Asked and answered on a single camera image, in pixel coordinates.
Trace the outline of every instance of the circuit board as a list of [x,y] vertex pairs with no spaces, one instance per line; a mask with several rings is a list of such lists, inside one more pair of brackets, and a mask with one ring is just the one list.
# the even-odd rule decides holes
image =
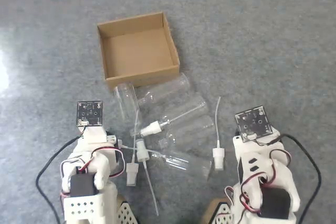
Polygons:
[[77,102],[77,126],[102,126],[102,101]]
[[243,142],[272,135],[272,127],[268,121],[264,106],[258,106],[235,115]]

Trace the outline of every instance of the bottle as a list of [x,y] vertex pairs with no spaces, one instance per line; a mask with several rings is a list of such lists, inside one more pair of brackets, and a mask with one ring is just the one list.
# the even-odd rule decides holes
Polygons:
[[212,161],[195,155],[170,151],[165,155],[152,153],[151,156],[153,159],[162,158],[164,166],[169,169],[179,170],[184,174],[204,178],[205,180],[208,179],[211,171]]
[[215,124],[210,116],[204,115],[193,121],[171,127],[166,137],[159,140],[161,149],[171,148],[188,151],[194,146],[202,145],[207,139],[216,140]]
[[156,134],[167,129],[169,126],[190,121],[191,119],[205,115],[207,112],[208,107],[206,102],[199,94],[195,94],[180,106],[167,108],[159,120],[141,129],[139,133],[141,137]]
[[118,100],[120,114],[124,124],[126,124],[127,127],[134,127],[136,112],[138,111],[136,126],[140,126],[142,116],[134,86],[131,83],[121,83],[114,88],[114,95]]
[[190,82],[185,74],[182,73],[179,77],[171,81],[157,84],[149,88],[147,93],[138,99],[138,103],[139,106],[144,106],[149,103],[157,103],[178,91],[188,90],[189,88]]

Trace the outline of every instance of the red wire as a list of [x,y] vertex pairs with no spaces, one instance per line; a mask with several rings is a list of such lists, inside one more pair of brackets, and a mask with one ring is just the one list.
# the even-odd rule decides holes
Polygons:
[[[82,172],[83,170],[85,170],[85,169],[89,166],[89,164],[91,163],[91,161],[92,161],[93,158],[94,158],[94,156],[93,156],[94,152],[99,151],[99,150],[105,150],[105,149],[116,150],[116,151],[120,152],[121,155],[122,155],[122,152],[121,152],[118,148],[116,148],[116,147],[112,147],[112,146],[103,146],[103,147],[96,148],[96,149],[94,149],[94,150],[91,152],[91,159],[90,159],[85,165],[83,165],[83,167],[82,167],[81,169],[79,169],[79,171]],[[124,159],[123,159],[123,169],[122,169],[121,171],[117,172],[117,173],[111,174],[109,177],[110,177],[110,178],[112,178],[112,177],[117,177],[117,176],[119,176],[121,173],[123,173],[124,170],[125,170],[125,161],[124,161]]]

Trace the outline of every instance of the cardboard box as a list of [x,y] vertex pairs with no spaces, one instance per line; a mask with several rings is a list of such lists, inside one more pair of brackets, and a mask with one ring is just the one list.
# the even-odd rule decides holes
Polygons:
[[162,12],[98,24],[98,34],[110,89],[123,82],[138,87],[179,75],[179,55]]

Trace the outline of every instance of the black cable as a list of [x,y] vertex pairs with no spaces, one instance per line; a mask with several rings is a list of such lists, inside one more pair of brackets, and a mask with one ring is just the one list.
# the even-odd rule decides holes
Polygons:
[[296,145],[298,145],[300,147],[300,149],[305,153],[305,155],[307,156],[307,158],[309,159],[309,161],[311,162],[311,164],[314,166],[316,172],[317,172],[317,177],[318,177],[318,184],[316,186],[316,189],[314,191],[314,193],[312,194],[312,196],[310,197],[310,199],[308,200],[308,203],[306,204],[300,220],[298,222],[298,224],[302,224],[303,223],[303,219],[305,218],[305,215],[310,207],[310,205],[312,204],[312,202],[314,201],[317,193],[319,192],[320,188],[321,188],[321,184],[322,184],[322,176],[321,176],[321,172],[320,169],[318,168],[317,164],[315,163],[314,159],[310,156],[310,154],[308,153],[308,151],[302,146],[302,144],[293,136],[289,135],[289,134],[281,134],[280,136],[278,136],[276,139],[272,140],[271,142],[269,142],[267,145],[271,145],[271,144],[275,144],[277,142],[279,142],[283,137],[288,137],[291,140],[293,140]]
[[39,180],[42,176],[42,174],[46,171],[46,169],[49,167],[49,165],[51,164],[51,162],[55,159],[55,157],[57,157],[58,154],[60,154],[66,147],[68,147],[70,144],[74,143],[78,138],[80,138],[84,131],[86,129],[86,126],[84,127],[84,130],[81,132],[81,134],[79,136],[76,136],[75,138],[71,139],[70,141],[68,141],[65,145],[63,145],[49,160],[48,162],[45,164],[45,166],[42,168],[42,170],[38,173],[36,180],[35,180],[35,185],[36,188],[38,190],[38,192],[42,195],[42,197],[44,198],[44,200],[48,203],[49,207],[51,208],[51,210],[53,211],[55,218],[56,218],[56,222],[57,224],[60,224],[60,219],[59,216],[57,214],[57,211],[55,209],[55,207],[53,206],[53,204],[51,203],[51,201],[49,200],[49,198],[47,197],[47,195],[42,191],[42,189],[40,188],[39,185]]

